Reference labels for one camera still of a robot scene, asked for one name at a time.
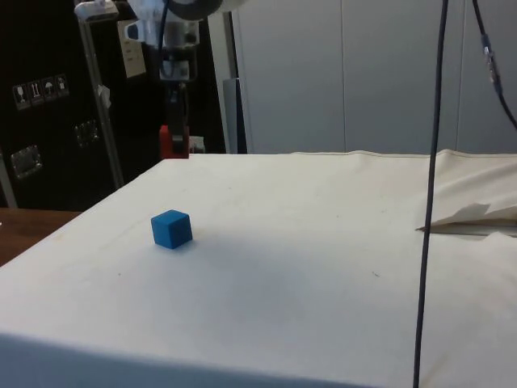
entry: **white wall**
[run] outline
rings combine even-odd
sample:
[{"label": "white wall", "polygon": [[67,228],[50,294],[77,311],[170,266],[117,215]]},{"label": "white wall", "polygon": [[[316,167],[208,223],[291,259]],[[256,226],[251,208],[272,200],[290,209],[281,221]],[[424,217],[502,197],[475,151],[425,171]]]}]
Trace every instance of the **white wall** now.
[{"label": "white wall", "polygon": [[[517,2],[481,0],[517,111]],[[251,152],[427,153],[440,1],[260,0],[234,12]],[[451,2],[441,148],[515,152],[470,1]]]}]

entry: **black cable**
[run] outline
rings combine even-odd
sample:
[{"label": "black cable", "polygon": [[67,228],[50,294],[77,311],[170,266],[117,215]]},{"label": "black cable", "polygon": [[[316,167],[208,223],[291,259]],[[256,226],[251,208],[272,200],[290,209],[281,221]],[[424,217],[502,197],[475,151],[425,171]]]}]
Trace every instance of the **black cable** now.
[{"label": "black cable", "polygon": [[474,12],[476,13],[476,20],[477,25],[479,26],[479,30],[482,35],[486,35],[485,24],[483,23],[483,18],[481,17],[481,12],[479,11],[479,4],[477,3],[477,0],[473,0],[472,3],[474,5]]},{"label": "black cable", "polygon": [[435,197],[436,154],[438,153],[439,122],[442,108],[442,77],[443,77],[443,47],[445,44],[445,27],[447,26],[449,1],[443,0],[442,15],[439,23],[438,56],[436,60],[435,84],[435,118],[431,142],[431,157],[429,162],[429,181],[427,183],[427,212],[423,235],[422,266],[420,268],[420,286],[418,291],[417,333],[414,344],[413,388],[420,384],[420,355],[422,353],[423,313],[426,305],[427,259],[429,257],[429,242],[431,240],[431,221]]},{"label": "black cable", "polygon": [[508,119],[510,122],[514,125],[515,129],[517,129],[517,120],[515,119],[513,113],[511,113],[510,107],[508,107],[508,104],[506,103],[506,99],[504,98],[503,93],[498,93],[499,101],[501,102],[502,109],[508,116]]},{"label": "black cable", "polygon": [[477,0],[473,0],[472,3],[474,5],[474,12],[476,13],[477,26],[479,27],[479,32],[481,33],[481,45],[483,46],[483,53],[485,54],[486,64],[488,65],[488,70],[490,72],[490,81],[494,85],[494,89],[498,95],[502,109],[508,116],[508,119],[514,126],[515,130],[517,130],[517,120],[511,112],[510,107],[508,107],[508,103],[504,97],[501,75],[499,74],[498,66],[495,61],[494,51],[492,50],[490,38],[488,37],[488,34],[485,30],[485,24],[483,23],[483,17],[481,16],[479,4]]}]

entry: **metal pole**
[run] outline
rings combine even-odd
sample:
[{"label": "metal pole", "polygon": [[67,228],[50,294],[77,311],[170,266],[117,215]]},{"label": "metal pole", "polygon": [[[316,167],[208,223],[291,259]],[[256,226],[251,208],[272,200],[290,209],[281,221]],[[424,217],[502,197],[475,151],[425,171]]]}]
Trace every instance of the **metal pole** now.
[{"label": "metal pole", "polygon": [[99,63],[97,62],[97,54],[95,53],[95,45],[91,37],[90,24],[79,20],[79,31],[81,32],[82,47],[84,48],[88,72],[90,73],[95,105],[97,106],[97,112],[99,114],[100,127],[103,131],[107,156],[110,161],[111,175],[113,176],[115,188],[118,190],[124,186],[124,177],[122,176],[122,168],[120,166],[119,153],[113,135],[110,114],[98,92],[99,85],[102,85],[102,79],[100,76]]},{"label": "metal pole", "polygon": [[3,158],[2,149],[0,149],[0,187],[2,187],[3,194],[6,197],[7,206],[10,208],[18,208],[15,193],[11,186],[11,180],[7,174],[6,161]]}]

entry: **blue foam block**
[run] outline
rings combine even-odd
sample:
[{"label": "blue foam block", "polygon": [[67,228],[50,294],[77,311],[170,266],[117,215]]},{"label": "blue foam block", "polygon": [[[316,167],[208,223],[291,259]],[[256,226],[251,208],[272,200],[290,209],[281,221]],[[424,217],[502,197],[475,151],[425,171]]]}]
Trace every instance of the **blue foam block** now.
[{"label": "blue foam block", "polygon": [[188,214],[171,210],[151,219],[154,242],[175,249],[192,240],[191,219]]}]

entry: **label sticker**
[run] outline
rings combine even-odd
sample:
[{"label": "label sticker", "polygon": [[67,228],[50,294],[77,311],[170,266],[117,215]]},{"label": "label sticker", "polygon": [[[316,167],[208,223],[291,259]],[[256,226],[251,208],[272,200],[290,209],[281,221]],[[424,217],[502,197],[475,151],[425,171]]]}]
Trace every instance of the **label sticker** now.
[{"label": "label sticker", "polygon": [[124,60],[124,67],[126,69],[126,78],[145,74],[145,60],[142,44],[134,40],[126,39],[124,32],[126,26],[134,22],[135,20],[122,20],[117,22],[120,47],[122,48],[122,59]]},{"label": "label sticker", "polygon": [[41,81],[43,85],[43,93],[45,96],[45,100],[53,101],[57,97],[56,92],[56,82],[53,77],[45,78]]},{"label": "label sticker", "polygon": [[43,89],[41,88],[40,81],[32,81],[28,83],[29,98],[31,99],[32,105],[39,105],[44,103]]},{"label": "label sticker", "polygon": [[27,85],[13,86],[13,95],[15,96],[16,107],[19,111],[31,107],[31,101],[27,93]]},{"label": "label sticker", "polygon": [[66,76],[64,74],[56,76],[56,87],[57,95],[59,97],[66,97],[67,95],[70,95],[70,91],[68,89],[68,81],[66,80]]}]

